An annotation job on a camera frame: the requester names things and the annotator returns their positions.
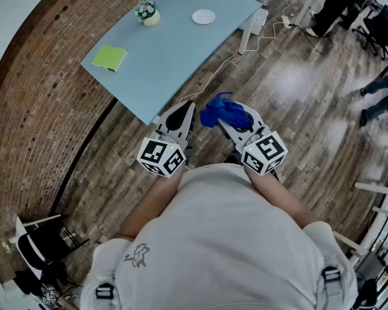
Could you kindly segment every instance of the green book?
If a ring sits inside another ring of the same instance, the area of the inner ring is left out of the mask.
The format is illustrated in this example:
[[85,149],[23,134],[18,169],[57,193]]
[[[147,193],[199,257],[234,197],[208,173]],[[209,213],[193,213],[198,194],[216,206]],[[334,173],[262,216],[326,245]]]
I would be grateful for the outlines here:
[[116,72],[126,55],[126,49],[102,45],[92,64]]

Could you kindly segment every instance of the white flower pot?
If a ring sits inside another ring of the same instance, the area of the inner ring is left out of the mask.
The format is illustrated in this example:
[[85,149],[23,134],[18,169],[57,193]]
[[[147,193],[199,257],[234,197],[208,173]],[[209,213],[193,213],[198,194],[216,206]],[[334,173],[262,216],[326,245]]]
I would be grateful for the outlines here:
[[160,13],[156,9],[154,15],[144,20],[144,25],[147,25],[147,26],[156,25],[159,20],[160,20]]

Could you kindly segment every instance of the brick wall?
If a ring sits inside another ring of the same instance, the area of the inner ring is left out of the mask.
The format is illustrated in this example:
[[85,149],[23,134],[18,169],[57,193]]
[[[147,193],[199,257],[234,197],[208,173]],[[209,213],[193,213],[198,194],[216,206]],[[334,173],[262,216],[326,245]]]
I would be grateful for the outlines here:
[[0,62],[0,279],[23,266],[2,242],[16,216],[49,213],[69,165],[112,96],[80,67],[139,0],[42,0]]

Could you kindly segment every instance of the power outlet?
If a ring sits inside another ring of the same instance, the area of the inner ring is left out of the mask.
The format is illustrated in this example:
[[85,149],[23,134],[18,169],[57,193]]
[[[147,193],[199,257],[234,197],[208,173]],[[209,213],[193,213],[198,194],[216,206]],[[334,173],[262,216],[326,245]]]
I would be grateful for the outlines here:
[[285,28],[291,28],[289,17],[282,15],[282,21]]

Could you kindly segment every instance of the white plate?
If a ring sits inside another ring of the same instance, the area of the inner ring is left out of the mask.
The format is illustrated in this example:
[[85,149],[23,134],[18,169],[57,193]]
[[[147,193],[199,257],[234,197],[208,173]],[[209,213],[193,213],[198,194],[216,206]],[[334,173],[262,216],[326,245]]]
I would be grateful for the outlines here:
[[200,9],[193,14],[193,21],[198,24],[210,24],[214,20],[215,14],[208,9]]

